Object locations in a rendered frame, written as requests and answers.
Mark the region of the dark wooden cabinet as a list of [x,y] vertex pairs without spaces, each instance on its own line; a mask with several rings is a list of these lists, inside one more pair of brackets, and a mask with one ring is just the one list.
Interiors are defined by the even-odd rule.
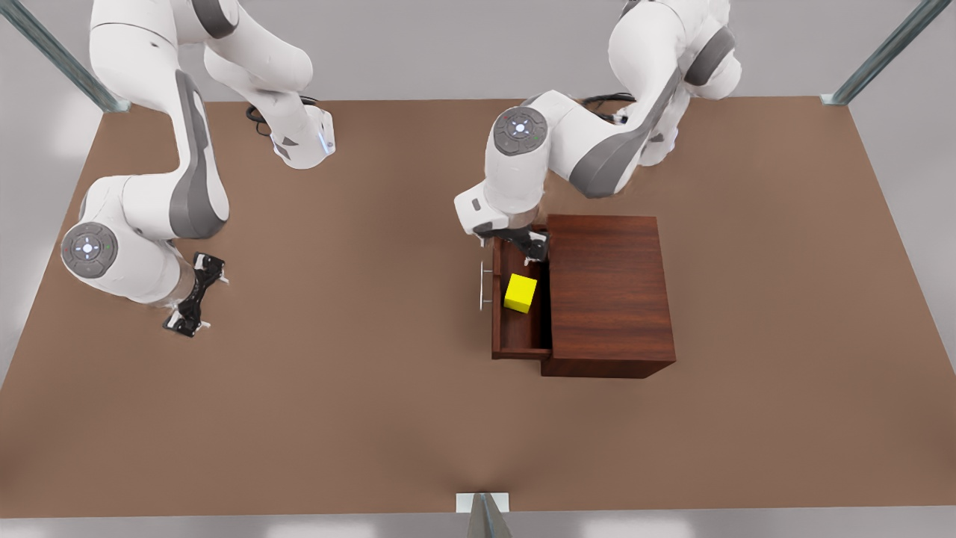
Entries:
[[551,214],[543,376],[645,379],[676,362],[655,217]]

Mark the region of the yellow cube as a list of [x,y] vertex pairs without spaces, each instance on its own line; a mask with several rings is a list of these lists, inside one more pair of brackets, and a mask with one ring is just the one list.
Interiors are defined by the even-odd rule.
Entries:
[[526,314],[530,312],[533,304],[538,280],[528,276],[512,273],[506,285],[503,306],[505,309],[511,309]]

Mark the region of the silver frame post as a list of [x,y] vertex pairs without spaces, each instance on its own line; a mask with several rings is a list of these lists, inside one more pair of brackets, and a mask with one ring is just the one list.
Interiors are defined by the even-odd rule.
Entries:
[[107,90],[20,0],[0,0],[0,15],[24,35],[76,88],[96,103],[100,110],[105,113],[130,111],[131,103],[118,99]]
[[919,0],[918,6],[895,27],[836,92],[820,96],[823,105],[850,105],[952,2],[953,0]]
[[512,538],[503,513],[511,511],[508,492],[456,493],[456,512],[468,512],[465,538]]

